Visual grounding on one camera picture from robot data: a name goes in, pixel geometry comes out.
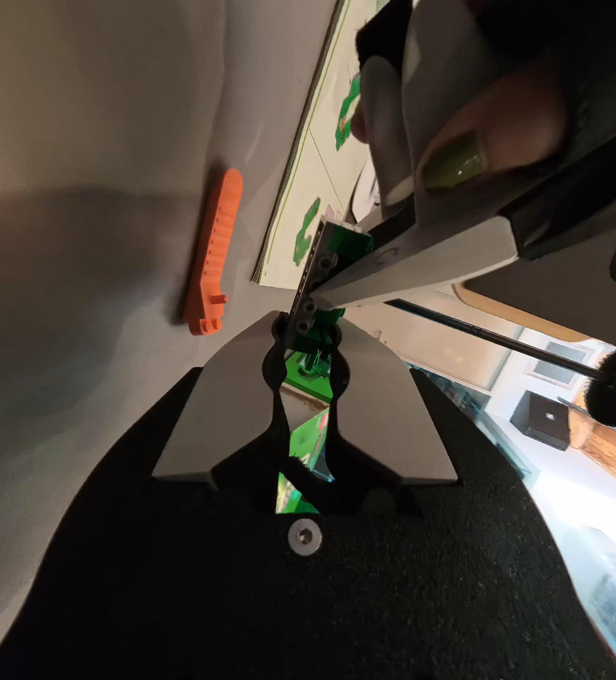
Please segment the open instruction booklet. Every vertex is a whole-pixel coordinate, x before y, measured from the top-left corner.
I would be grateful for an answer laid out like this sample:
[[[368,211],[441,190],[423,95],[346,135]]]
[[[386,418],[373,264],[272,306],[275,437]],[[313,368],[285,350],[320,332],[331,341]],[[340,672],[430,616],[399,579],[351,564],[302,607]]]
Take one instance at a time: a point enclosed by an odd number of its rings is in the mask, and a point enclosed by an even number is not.
[[[368,160],[352,135],[360,100],[357,32],[386,1],[336,1],[252,283],[295,290],[320,219],[341,220]]]

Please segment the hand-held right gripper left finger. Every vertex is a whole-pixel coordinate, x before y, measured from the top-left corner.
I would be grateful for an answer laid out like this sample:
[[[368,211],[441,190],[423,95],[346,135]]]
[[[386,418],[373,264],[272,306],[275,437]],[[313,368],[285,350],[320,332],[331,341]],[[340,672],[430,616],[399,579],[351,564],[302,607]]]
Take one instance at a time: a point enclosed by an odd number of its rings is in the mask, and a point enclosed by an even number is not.
[[[202,368],[152,471],[160,481],[213,482],[213,469],[264,434],[286,378],[286,313],[268,312]]]

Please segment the green toy brick assembly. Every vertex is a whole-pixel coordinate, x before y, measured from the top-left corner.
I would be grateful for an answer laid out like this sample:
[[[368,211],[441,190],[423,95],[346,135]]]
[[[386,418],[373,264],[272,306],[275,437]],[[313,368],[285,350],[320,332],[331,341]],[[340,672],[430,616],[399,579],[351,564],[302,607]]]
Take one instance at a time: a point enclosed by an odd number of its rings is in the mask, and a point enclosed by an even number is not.
[[[373,238],[359,227],[321,216],[307,251],[294,302],[284,324],[286,350],[298,353],[305,378],[326,377],[334,347],[333,328],[343,308],[327,310],[316,301],[316,290],[373,250]]]

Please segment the orange brick separator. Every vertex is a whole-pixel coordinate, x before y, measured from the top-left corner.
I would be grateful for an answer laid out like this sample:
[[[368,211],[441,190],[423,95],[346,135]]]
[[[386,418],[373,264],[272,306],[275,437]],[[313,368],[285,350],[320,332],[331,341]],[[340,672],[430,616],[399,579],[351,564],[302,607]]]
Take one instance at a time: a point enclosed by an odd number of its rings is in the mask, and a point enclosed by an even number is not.
[[[243,194],[243,178],[229,168],[216,179],[207,198],[190,270],[182,318],[193,336],[210,336],[222,328],[227,295],[221,278]]]

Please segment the black square box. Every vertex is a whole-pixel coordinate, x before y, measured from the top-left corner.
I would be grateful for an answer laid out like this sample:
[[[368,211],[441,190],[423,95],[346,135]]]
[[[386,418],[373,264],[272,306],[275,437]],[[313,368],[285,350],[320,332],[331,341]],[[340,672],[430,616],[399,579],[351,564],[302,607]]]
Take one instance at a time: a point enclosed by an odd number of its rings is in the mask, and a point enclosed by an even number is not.
[[[569,408],[560,401],[527,390],[509,422],[522,435],[559,451],[570,446]]]

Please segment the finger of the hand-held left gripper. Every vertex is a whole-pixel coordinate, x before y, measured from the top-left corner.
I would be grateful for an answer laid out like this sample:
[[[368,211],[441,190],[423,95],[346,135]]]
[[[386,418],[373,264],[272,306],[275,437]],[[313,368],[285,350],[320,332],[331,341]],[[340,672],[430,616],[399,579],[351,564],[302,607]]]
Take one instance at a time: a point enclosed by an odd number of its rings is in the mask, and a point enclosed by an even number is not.
[[[435,243],[421,247],[413,227],[373,251],[312,293],[322,310],[385,302],[417,288],[455,284],[483,276],[518,259],[510,221],[494,216]]]

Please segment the person's left hand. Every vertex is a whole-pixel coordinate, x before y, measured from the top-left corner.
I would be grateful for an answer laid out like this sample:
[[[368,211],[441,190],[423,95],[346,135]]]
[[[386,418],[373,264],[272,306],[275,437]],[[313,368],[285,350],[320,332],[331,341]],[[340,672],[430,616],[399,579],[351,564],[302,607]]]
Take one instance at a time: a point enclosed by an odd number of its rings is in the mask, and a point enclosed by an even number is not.
[[[567,118],[557,66],[528,64],[452,114],[417,164],[416,187],[439,197],[535,165],[560,147]]]

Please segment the grey desk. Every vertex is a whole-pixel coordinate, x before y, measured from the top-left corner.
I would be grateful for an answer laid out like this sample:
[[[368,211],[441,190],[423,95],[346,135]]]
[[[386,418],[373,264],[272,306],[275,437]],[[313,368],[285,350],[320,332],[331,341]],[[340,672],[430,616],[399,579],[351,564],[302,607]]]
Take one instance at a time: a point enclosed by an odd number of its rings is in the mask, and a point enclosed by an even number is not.
[[[0,1],[0,642],[65,512],[190,368],[292,294],[252,273],[335,1]],[[182,318],[243,194],[221,330]]]

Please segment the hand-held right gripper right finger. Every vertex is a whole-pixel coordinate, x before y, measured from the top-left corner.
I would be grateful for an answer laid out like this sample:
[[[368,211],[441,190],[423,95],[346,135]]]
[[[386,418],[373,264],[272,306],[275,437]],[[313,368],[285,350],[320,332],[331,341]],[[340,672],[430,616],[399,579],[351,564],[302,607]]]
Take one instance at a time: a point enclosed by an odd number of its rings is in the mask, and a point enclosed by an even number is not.
[[[333,330],[328,469],[354,486],[453,485],[458,476],[409,368],[349,320]]]

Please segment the black rod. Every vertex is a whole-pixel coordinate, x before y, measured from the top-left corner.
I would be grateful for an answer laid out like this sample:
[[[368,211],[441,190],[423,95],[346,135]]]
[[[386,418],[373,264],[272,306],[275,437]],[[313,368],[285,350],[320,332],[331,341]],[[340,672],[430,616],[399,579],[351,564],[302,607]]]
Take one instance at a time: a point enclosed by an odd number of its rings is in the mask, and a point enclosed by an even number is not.
[[[580,362],[573,361],[569,358],[556,355],[546,350],[542,350],[541,348],[522,343],[516,339],[500,335],[493,331],[478,327],[474,324],[469,324],[460,319],[450,317],[446,314],[421,307],[402,299],[386,301],[384,304],[396,310],[409,313],[418,318],[426,319],[444,327],[454,329],[458,332],[464,333],[465,335],[487,341],[491,344],[503,347],[504,349],[529,356],[530,358],[534,358],[538,361],[553,364],[566,370],[570,370],[573,373],[585,376],[586,378],[590,378],[592,380],[608,382],[609,380],[613,379],[611,374],[605,373],[602,370],[584,365]]]

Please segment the green toy box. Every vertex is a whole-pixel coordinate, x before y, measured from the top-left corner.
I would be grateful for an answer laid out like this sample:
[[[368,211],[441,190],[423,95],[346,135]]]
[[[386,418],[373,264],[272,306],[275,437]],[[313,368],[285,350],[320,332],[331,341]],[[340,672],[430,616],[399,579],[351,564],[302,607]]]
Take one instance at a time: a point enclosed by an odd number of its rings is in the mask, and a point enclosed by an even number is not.
[[[307,373],[304,356],[286,360],[287,376],[281,387],[282,403],[289,423],[289,454],[319,479],[331,482],[325,455],[332,389],[329,375]]]

